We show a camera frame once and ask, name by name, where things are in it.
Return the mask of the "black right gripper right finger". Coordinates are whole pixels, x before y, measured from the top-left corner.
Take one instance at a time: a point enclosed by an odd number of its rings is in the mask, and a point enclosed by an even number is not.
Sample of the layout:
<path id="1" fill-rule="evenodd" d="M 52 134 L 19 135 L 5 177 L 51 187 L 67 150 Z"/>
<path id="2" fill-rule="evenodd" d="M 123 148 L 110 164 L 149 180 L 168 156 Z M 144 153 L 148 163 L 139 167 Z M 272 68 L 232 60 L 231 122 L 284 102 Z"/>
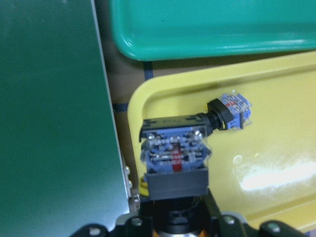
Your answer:
<path id="1" fill-rule="evenodd" d="M 209 237 L 305 237 L 306 234 L 277 220 L 265 221 L 259 228 L 251 227 L 236 212 L 221 212 L 210 189 L 203 196 L 204 229 Z"/>

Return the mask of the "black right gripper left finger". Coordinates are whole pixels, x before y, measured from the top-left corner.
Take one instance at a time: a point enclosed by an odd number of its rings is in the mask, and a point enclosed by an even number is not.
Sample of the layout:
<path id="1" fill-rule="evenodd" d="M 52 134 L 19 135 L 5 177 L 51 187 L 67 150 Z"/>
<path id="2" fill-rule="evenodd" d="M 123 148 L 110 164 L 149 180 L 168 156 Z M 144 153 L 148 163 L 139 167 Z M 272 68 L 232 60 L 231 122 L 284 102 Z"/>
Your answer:
<path id="1" fill-rule="evenodd" d="M 151 218 L 129 213 L 116 220 L 112 230 L 101 224 L 87 224 L 76 230 L 71 237 L 152 237 L 153 222 Z"/>

